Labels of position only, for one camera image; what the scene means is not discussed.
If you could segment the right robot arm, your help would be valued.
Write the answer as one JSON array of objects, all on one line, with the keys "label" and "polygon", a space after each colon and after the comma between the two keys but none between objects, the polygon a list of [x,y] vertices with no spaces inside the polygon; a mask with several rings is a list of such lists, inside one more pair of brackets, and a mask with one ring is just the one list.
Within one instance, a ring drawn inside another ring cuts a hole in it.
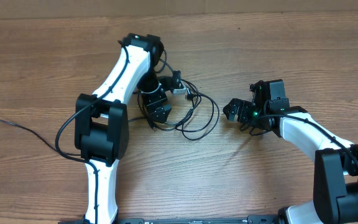
[{"label": "right robot arm", "polygon": [[273,132],[314,164],[313,198],[281,208],[276,215],[248,216],[248,223],[358,222],[358,144],[318,124],[307,110],[290,106],[283,80],[250,85],[250,101],[233,98],[223,113],[251,136]]}]

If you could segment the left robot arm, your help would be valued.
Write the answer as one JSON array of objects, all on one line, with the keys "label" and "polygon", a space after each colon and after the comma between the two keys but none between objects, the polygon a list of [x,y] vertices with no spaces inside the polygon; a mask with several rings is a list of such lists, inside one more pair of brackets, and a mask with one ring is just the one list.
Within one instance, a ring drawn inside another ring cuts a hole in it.
[{"label": "left robot arm", "polygon": [[151,117],[166,121],[170,107],[155,66],[164,51],[160,37],[129,34],[111,73],[92,94],[76,101],[75,147],[88,173],[88,208],[82,223],[114,223],[117,167],[129,143],[127,103],[134,90],[149,102]]}]

